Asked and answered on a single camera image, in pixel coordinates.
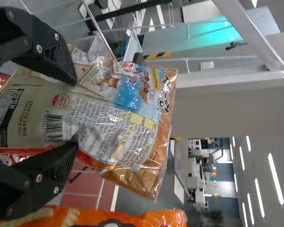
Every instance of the barcode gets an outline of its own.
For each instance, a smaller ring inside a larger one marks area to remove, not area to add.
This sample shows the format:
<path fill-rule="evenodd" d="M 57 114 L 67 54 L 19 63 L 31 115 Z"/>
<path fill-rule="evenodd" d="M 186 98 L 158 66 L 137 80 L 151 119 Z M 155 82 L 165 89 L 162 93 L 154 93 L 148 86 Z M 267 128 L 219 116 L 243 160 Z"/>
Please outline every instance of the barcode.
<path fill-rule="evenodd" d="M 63 140 L 62 116 L 47 114 L 46 115 L 46 134 L 49 140 Z"/>

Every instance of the metal pole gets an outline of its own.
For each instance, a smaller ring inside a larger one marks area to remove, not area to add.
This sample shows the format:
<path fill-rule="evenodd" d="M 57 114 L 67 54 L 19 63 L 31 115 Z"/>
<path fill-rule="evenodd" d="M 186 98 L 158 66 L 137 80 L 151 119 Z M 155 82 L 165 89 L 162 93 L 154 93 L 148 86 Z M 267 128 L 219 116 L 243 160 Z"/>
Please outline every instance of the metal pole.
<path fill-rule="evenodd" d="M 76 21 L 73 21 L 73 22 L 70 22 L 70 23 L 67 23 L 67 24 L 64 24 L 64 25 L 59 25 L 59 26 L 53 27 L 53 28 L 58 29 L 58 28 L 69 26 L 69 25 L 75 25 L 75 24 L 78 24 L 80 22 L 84 22 L 84 21 L 87 21 L 87 20 L 91 20 L 91 18 L 88 17 L 88 18 L 85 18 L 85 19 L 76 20 Z"/>
<path fill-rule="evenodd" d="M 188 27 L 188 25 L 186 25 L 186 30 L 187 30 L 187 39 L 190 39 L 190 35 L 189 35 L 189 27 Z"/>
<path fill-rule="evenodd" d="M 199 37 L 199 36 L 202 36 L 202 35 L 207 35 L 207 34 L 210 34 L 210 33 L 213 33 L 213 32 L 222 31 L 222 30 L 227 29 L 227 28 L 230 28 L 230 27 L 232 27 L 232 26 L 227 26 L 227 27 L 219 28 L 219 29 L 216 29 L 216 30 L 213 30 L 213 31 L 210 31 L 210 32 L 204 32 L 204 33 L 201 33 L 201 34 L 198 34 L 198 35 L 194 35 L 194 36 L 189 36 L 189 35 L 188 35 L 188 38 L 187 38 L 187 39 L 193 39 L 193 38 L 196 38 L 196 37 Z"/>
<path fill-rule="evenodd" d="M 192 22 L 192 23 L 173 23 L 173 24 L 162 24 L 162 25 L 149 25 L 149 26 L 132 26 L 131 28 L 137 29 L 137 28 L 150 28 L 150 27 L 162 27 L 162 26 L 173 26 L 173 25 L 190 25 L 190 24 L 211 24 L 211 23 L 224 23 L 228 22 L 228 20 L 217 20 L 212 22 Z M 102 32 L 114 32 L 114 31 L 122 31 L 127 30 L 129 27 L 122 27 L 122 28 L 115 28 L 115 29 L 108 29 L 108 30 L 102 30 Z"/>
<path fill-rule="evenodd" d="M 146 62 L 166 62 L 166 61 L 209 61 L 209 60 L 235 60 L 235 59 L 255 59 L 257 55 L 242 55 L 242 56 L 220 56 L 220 57 L 200 57 L 200 58 L 166 58 L 152 59 Z"/>
<path fill-rule="evenodd" d="M 270 71 L 284 70 L 284 61 L 247 15 L 238 0 L 213 0 Z"/>
<path fill-rule="evenodd" d="M 29 11 L 29 9 L 27 8 L 27 6 L 24 4 L 24 2 L 22 0 L 19 0 L 20 3 L 22 4 L 22 6 L 26 9 L 26 11 L 29 13 L 29 14 L 32 14 L 31 11 Z"/>
<path fill-rule="evenodd" d="M 172 14 L 172 23 L 174 24 L 175 23 L 175 20 L 174 20 L 174 6 L 171 4 L 171 14 Z"/>
<path fill-rule="evenodd" d="M 93 16 L 93 14 L 91 13 L 89 7 L 87 6 L 85 0 L 82 0 L 82 3 L 83 3 L 83 5 L 85 6 L 86 11 L 87 11 L 87 13 L 89 14 L 89 16 L 90 16 L 92 22 L 94 23 L 94 26 L 95 26 L 96 29 L 98 30 L 99 35 L 100 35 L 102 41 L 104 42 L 104 45 L 106 46 L 106 48 L 107 48 L 107 50 L 108 50 L 110 56 L 112 57 L 113 60 L 116 61 L 117 58 L 115 57 L 114 53 L 112 52 L 112 49 L 111 49 L 110 46 L 108 45 L 108 43 L 107 43 L 107 41 L 106 41 L 106 39 L 105 39 L 103 33 L 101 32 L 101 29 L 100 29 L 99 25 L 97 24 L 97 22 L 96 22 L 96 20 L 95 20 L 95 18 L 94 18 L 94 16 Z"/>
<path fill-rule="evenodd" d="M 188 67 L 188 60 L 185 60 L 185 64 L 186 64 L 187 72 L 190 73 L 189 67 Z"/>
<path fill-rule="evenodd" d="M 95 205 L 96 209 L 98 209 L 98 206 L 99 206 L 99 203 L 100 203 L 100 198 L 102 196 L 102 190 L 103 190 L 104 181 L 105 181 L 105 179 L 102 179 L 100 190 L 99 190 L 99 193 L 98 193 L 98 196 L 97 196 L 96 205 Z"/>
<path fill-rule="evenodd" d="M 169 23 L 171 24 L 171 19 L 170 19 L 170 10 L 169 10 Z"/>
<path fill-rule="evenodd" d="M 77 41 L 82 41 L 82 40 L 90 39 L 90 38 L 93 38 L 93 37 L 96 37 L 96 36 L 95 36 L 95 35 L 90 35 L 90 36 L 87 36 L 87 37 L 84 37 L 84 38 L 74 39 L 74 40 L 67 41 L 67 42 L 68 42 L 68 43 L 73 43 L 73 42 L 77 42 Z"/>

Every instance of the red logo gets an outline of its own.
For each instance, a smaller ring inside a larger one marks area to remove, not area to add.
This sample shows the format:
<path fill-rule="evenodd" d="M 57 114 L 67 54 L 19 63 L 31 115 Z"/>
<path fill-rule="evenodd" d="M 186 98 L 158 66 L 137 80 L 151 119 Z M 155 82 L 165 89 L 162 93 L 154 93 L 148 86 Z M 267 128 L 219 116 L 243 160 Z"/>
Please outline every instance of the red logo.
<path fill-rule="evenodd" d="M 66 107 L 70 103 L 70 98 L 66 95 L 57 95 L 53 98 L 53 106 L 57 108 Z"/>

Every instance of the white wall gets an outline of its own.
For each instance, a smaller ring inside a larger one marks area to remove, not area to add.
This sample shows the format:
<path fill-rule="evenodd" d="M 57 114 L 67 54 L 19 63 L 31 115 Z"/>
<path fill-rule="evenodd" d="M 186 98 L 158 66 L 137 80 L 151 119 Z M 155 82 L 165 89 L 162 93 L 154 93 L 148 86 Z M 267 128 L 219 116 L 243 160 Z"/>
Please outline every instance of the white wall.
<path fill-rule="evenodd" d="M 222 13 L 211 0 L 184 6 L 182 11 L 186 23 L 222 16 Z"/>
<path fill-rule="evenodd" d="M 215 94 L 210 89 L 199 91 L 176 90 L 171 136 L 284 135 L 284 87 Z"/>

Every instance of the ceiling light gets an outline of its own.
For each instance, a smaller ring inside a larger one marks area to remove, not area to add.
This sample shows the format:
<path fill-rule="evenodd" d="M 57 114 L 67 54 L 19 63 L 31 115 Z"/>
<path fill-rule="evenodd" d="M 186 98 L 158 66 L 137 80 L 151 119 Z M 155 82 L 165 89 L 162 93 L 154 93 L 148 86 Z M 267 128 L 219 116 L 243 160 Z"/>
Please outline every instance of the ceiling light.
<path fill-rule="evenodd" d="M 240 156 L 241 156 L 242 169 L 244 171 L 245 170 L 245 165 L 244 165 L 244 159 L 243 159 L 242 147 L 241 146 L 240 146 Z"/>
<path fill-rule="evenodd" d="M 232 145 L 231 145 L 231 159 L 233 160 Z"/>
<path fill-rule="evenodd" d="M 257 179 L 255 179 L 255 184 L 256 184 L 257 199 L 259 200 L 259 205 L 260 205 L 261 215 L 262 215 L 262 217 L 264 218 L 264 217 L 265 217 L 264 207 L 263 207 L 263 202 L 262 202 L 262 198 L 261 198 L 261 193 L 260 193 L 259 183 L 257 182 Z"/>
<path fill-rule="evenodd" d="M 274 164 L 274 160 L 273 160 L 273 157 L 272 157 L 271 153 L 269 153 L 269 155 L 268 155 L 268 161 L 269 161 L 271 173 L 273 174 L 273 179 L 274 179 L 274 183 L 275 183 L 276 193 L 278 195 L 279 202 L 282 205 L 282 204 L 284 204 L 284 198 L 283 198 L 283 195 L 282 195 L 282 191 L 281 191 L 278 175 L 276 174 L 275 164 Z"/>
<path fill-rule="evenodd" d="M 248 151 L 250 152 L 251 146 L 250 146 L 249 136 L 246 136 L 246 141 L 247 141 Z"/>
<path fill-rule="evenodd" d="M 237 178 L 236 178 L 236 174 L 234 174 L 234 178 L 235 178 L 236 192 L 238 192 L 238 185 L 237 185 Z"/>
<path fill-rule="evenodd" d="M 257 0 L 251 0 L 252 1 L 252 4 L 254 5 L 254 7 L 257 6 Z"/>
<path fill-rule="evenodd" d="M 251 223 L 254 225 L 255 224 L 254 213 L 252 212 L 252 207 L 251 207 L 251 201 L 250 201 L 249 193 L 247 193 L 247 200 L 248 200 L 248 206 L 249 206 L 249 211 L 250 211 Z"/>
<path fill-rule="evenodd" d="M 248 225 L 247 225 L 247 218 L 246 218 L 246 211 L 245 211 L 245 205 L 244 205 L 244 203 L 242 203 L 242 207 L 243 207 L 243 214 L 244 214 L 244 220 L 245 220 L 245 227 L 248 227 Z"/>

